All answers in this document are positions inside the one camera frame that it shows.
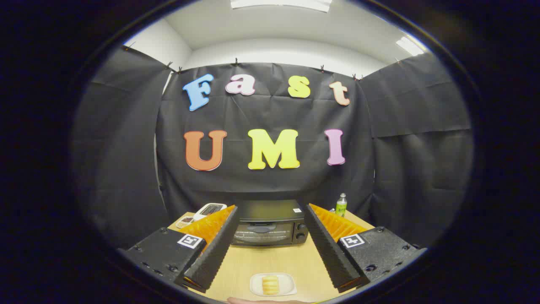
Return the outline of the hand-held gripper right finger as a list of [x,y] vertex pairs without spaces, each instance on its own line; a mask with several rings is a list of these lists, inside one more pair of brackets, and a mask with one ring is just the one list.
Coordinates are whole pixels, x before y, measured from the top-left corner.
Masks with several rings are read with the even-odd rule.
[[385,227],[368,229],[314,204],[305,207],[305,225],[340,293],[389,277],[426,251]]

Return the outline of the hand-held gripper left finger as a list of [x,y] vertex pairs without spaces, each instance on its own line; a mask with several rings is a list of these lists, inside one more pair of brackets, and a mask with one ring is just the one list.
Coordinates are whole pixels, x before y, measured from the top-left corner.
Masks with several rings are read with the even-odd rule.
[[158,229],[121,252],[160,280],[204,293],[221,267],[238,223],[238,208],[232,205],[179,231]]

